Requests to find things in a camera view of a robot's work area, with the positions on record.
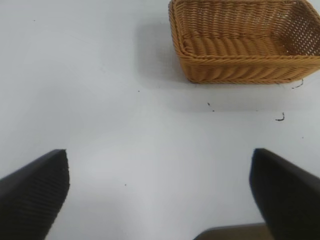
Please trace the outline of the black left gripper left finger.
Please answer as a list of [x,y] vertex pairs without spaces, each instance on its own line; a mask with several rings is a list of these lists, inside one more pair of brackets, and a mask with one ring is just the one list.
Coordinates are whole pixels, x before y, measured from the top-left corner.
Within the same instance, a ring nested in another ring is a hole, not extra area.
[[52,150],[0,180],[0,238],[44,240],[69,192],[67,152]]

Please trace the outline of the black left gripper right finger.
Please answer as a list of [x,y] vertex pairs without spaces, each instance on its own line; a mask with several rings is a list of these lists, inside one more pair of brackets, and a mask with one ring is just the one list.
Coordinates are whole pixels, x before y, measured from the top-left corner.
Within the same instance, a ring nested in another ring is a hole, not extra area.
[[265,148],[257,148],[252,155],[249,185],[275,240],[320,238],[318,177]]

